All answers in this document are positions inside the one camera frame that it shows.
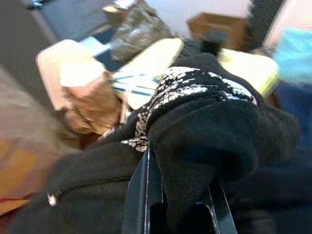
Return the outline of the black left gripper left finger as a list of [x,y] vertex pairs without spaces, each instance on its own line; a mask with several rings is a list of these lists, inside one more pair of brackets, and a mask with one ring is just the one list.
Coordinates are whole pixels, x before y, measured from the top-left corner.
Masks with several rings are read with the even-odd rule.
[[156,157],[151,148],[144,152],[128,185],[123,233],[164,233],[163,184]]

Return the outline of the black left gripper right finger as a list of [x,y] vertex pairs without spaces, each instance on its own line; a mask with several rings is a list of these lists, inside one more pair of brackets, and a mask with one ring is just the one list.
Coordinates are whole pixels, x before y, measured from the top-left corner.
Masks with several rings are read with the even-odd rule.
[[221,183],[215,179],[195,205],[196,234],[236,234],[236,226]]

